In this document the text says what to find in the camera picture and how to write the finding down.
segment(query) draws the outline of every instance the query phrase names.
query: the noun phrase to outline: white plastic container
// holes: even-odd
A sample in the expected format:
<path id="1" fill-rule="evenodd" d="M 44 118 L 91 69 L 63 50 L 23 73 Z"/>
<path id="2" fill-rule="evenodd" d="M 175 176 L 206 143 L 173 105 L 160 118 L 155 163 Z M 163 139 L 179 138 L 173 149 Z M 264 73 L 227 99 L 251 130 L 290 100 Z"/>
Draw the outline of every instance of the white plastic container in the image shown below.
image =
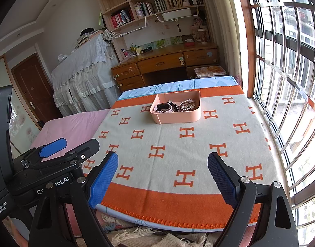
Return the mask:
<path id="1" fill-rule="evenodd" d="M 169 19 L 175 19 L 175 18 L 181 18 L 181 17 L 188 17 L 191 15 L 192 15 L 191 9 L 185 8 L 185 9 L 180 9 L 180 10 L 175 10 L 175 11 L 163 13 L 162 17 L 164 20 L 169 20 Z"/>

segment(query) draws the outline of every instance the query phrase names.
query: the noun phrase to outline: beige curtain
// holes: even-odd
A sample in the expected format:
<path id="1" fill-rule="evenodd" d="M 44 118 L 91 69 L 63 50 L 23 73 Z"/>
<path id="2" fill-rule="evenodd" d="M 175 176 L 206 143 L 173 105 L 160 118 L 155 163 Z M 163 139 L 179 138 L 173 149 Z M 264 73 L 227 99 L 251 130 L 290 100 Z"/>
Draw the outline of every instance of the beige curtain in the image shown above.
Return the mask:
<path id="1" fill-rule="evenodd" d="M 207 17 L 212 22 L 213 38 L 219 46 L 221 66 L 225 67 L 229 75 L 242 87 L 240 34 L 234 0 L 206 1 Z"/>

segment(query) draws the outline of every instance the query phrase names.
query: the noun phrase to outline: blue textured pad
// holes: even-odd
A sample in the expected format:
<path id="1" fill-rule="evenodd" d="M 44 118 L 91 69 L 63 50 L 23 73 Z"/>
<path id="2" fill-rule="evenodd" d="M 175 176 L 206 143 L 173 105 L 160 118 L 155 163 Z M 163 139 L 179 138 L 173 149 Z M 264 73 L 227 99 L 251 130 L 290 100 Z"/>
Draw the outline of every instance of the blue textured pad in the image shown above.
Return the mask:
<path id="1" fill-rule="evenodd" d="M 65 147 L 67 147 L 66 139 L 60 138 L 60 139 L 53 141 L 52 143 L 44 146 L 41 149 L 41 152 L 38 153 L 38 155 L 41 158 L 47 158 L 47 157 L 50 157 L 51 155 L 57 153 L 58 151 L 64 149 Z"/>
<path id="2" fill-rule="evenodd" d="M 223 196 L 224 201 L 235 209 L 238 204 L 236 188 L 213 153 L 210 153 L 208 157 L 208 168 L 221 195 Z"/>
<path id="3" fill-rule="evenodd" d="M 91 185 L 90 199 L 88 203 L 92 209 L 102 202 L 117 168 L 118 156 L 116 153 L 113 153 Z"/>

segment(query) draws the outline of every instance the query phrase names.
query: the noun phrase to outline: blue gripper pad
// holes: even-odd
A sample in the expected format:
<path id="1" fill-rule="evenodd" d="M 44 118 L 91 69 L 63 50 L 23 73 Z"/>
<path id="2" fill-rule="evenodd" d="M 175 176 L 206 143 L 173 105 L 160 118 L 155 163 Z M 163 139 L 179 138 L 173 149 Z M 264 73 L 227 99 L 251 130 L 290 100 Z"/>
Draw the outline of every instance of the blue gripper pad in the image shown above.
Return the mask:
<path id="1" fill-rule="evenodd" d="M 235 209 L 238 204 L 237 190 L 240 189 L 238 180 L 217 153 L 210 153 L 208 168 L 224 201 Z"/>
<path id="2" fill-rule="evenodd" d="M 58 151 L 64 149 L 67 147 L 67 141 L 64 138 L 59 138 L 56 141 L 53 141 L 52 143 L 42 147 L 41 151 L 38 153 L 38 155 L 41 158 L 47 158 L 51 155 L 57 153 Z"/>
<path id="3" fill-rule="evenodd" d="M 102 199 L 104 198 L 106 194 L 106 191 L 109 187 L 109 184 L 112 181 L 112 178 L 117 168 L 118 168 L 118 156 L 116 153 L 112 153 L 109 160 L 103 166 L 97 178 L 93 181 L 90 187 L 90 198 L 89 198 L 88 203 L 92 209 L 94 209 L 94 207 L 97 204 L 100 204 L 102 202 Z"/>

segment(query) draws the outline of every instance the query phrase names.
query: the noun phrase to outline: pink box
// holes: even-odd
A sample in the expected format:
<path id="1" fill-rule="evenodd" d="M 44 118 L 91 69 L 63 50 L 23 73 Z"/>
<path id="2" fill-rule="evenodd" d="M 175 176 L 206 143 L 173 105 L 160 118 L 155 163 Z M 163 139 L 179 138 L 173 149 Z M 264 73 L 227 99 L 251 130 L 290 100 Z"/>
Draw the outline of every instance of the pink box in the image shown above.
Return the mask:
<path id="1" fill-rule="evenodd" d="M 194 99 L 199 103 L 199 107 L 193 111 L 170 112 L 170 113 L 156 113 L 154 107 L 160 103 L 167 103 L 171 100 L 177 106 L 187 100 Z M 150 114 L 154 122 L 157 124 L 177 124 L 181 122 L 195 122 L 201 118 L 201 95 L 200 91 L 184 91 L 175 93 L 157 94 L 152 106 L 150 107 Z"/>

